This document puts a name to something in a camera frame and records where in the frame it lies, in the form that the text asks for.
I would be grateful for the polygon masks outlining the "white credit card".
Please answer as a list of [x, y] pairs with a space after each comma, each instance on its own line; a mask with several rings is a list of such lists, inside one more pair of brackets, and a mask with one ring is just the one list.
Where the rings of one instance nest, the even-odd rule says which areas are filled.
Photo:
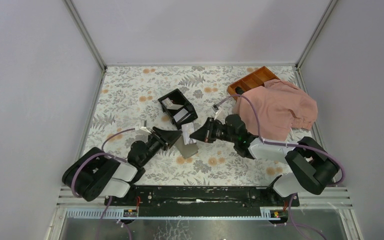
[[197, 141], [190, 137], [195, 132], [194, 124], [192, 122], [183, 124], [181, 126], [183, 142], [185, 145], [196, 144]]

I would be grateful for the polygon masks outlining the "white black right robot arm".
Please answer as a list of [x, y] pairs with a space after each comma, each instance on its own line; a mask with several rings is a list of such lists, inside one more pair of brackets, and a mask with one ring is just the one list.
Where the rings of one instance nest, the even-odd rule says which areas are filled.
[[260, 140], [246, 129], [237, 114], [228, 115], [225, 122], [209, 117], [204, 125], [189, 135], [204, 143], [221, 140], [233, 144], [238, 155], [255, 160], [271, 160], [288, 165], [291, 172], [278, 176], [268, 186], [267, 201], [281, 205], [288, 196], [308, 192], [320, 195], [339, 172], [339, 164], [311, 137], [298, 142]]

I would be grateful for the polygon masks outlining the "black card holder box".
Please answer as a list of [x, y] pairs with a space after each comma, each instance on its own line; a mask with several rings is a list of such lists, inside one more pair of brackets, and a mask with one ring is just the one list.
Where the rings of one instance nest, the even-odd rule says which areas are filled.
[[198, 119], [195, 107], [178, 88], [157, 100], [161, 105], [162, 111], [178, 130], [182, 128], [182, 125], [192, 123]]

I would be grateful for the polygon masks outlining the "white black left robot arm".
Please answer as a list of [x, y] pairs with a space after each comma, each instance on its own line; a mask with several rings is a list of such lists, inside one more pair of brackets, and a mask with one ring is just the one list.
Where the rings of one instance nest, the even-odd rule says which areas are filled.
[[76, 198], [91, 202], [105, 195], [116, 197], [128, 206], [135, 200], [131, 185], [145, 174], [145, 165], [158, 152], [169, 150], [181, 137], [180, 130], [153, 127], [147, 141], [131, 144], [126, 158], [93, 147], [64, 172], [61, 181]]

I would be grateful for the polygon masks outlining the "grey card stack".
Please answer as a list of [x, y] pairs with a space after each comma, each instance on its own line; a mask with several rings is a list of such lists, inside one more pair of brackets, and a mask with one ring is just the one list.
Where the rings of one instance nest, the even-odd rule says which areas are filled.
[[185, 144], [183, 139], [178, 139], [174, 146], [178, 149], [179, 153], [184, 159], [191, 158], [199, 152], [199, 147], [196, 143]]

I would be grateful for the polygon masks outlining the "stack of cards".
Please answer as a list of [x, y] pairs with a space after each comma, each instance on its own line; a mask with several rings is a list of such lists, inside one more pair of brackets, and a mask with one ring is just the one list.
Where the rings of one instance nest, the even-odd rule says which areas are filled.
[[175, 104], [170, 98], [165, 98], [162, 103], [163, 106], [166, 108], [168, 114], [173, 118], [176, 123], [182, 122], [190, 116], [190, 113], [184, 105]]

